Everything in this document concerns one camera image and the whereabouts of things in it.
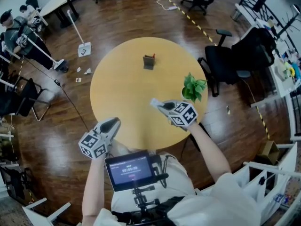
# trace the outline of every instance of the cap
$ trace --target cap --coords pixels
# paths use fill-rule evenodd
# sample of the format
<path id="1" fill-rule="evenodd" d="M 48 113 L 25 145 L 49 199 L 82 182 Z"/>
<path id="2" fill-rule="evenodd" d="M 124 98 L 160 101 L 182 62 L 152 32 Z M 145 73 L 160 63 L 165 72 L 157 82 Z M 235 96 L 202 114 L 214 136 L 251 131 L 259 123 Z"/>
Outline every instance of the cap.
<path id="1" fill-rule="evenodd" d="M 11 9 L 4 12 L 0 17 L 0 24 L 3 24 L 10 17 Z"/>

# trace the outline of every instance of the small screen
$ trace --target small screen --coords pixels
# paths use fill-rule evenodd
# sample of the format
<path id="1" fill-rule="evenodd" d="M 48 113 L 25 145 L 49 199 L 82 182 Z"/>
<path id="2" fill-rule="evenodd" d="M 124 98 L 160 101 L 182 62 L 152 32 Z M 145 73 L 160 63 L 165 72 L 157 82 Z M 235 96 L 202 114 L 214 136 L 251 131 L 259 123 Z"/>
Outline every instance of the small screen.
<path id="1" fill-rule="evenodd" d="M 110 170 L 115 184 L 128 183 L 152 177 L 146 156 L 110 164 Z"/>

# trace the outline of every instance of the yellow table top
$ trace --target yellow table top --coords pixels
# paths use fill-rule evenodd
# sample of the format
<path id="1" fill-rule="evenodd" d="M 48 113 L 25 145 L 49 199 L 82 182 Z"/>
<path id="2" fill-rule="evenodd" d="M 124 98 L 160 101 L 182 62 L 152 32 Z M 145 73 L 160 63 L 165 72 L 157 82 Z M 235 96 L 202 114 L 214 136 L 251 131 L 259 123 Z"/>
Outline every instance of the yellow table top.
<path id="1" fill-rule="evenodd" d="M 143 68 L 143 56 L 156 54 L 153 70 Z M 110 51 L 96 68 L 90 99 L 98 121 L 119 117 L 121 127 L 115 139 L 130 148 L 155 150 L 174 145 L 189 135 L 168 123 L 150 105 L 159 101 L 181 100 L 184 77 L 191 74 L 205 80 L 197 60 L 180 45 L 160 38 L 138 38 Z M 198 122 L 207 106 L 208 90 L 194 106 Z"/>

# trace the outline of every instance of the green leaves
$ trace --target green leaves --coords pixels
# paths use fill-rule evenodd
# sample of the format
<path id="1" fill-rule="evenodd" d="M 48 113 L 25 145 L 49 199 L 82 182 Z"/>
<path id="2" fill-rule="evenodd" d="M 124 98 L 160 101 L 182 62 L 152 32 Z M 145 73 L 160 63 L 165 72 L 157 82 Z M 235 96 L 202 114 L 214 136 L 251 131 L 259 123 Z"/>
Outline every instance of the green leaves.
<path id="1" fill-rule="evenodd" d="M 202 100 L 201 93 L 203 93 L 206 86 L 207 81 L 196 80 L 191 73 L 189 73 L 188 76 L 185 76 L 182 94 L 186 99 L 192 100 L 195 103 L 196 99 L 199 101 Z"/>

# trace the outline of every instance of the cardboard box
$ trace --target cardboard box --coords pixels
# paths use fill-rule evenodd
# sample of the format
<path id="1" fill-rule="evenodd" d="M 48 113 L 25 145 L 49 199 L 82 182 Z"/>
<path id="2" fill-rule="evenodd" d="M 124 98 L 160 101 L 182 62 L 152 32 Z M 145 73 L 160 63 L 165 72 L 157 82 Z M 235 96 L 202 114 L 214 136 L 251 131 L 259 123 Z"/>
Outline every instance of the cardboard box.
<path id="1" fill-rule="evenodd" d="M 256 162 L 275 165 L 279 157 L 279 149 L 274 141 L 267 141 L 265 145 L 263 145 L 257 155 Z"/>

